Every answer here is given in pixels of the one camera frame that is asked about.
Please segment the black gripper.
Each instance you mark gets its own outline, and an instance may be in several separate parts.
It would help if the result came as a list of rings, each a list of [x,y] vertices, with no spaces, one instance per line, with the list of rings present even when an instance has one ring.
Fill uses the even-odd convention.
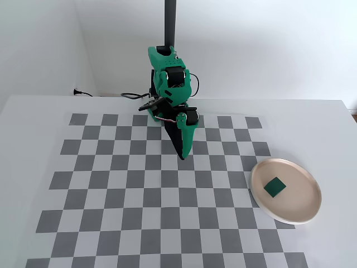
[[[165,130],[181,160],[189,155],[195,130],[199,125],[196,107],[186,102],[172,106],[166,99],[160,100],[161,118],[164,119]]]

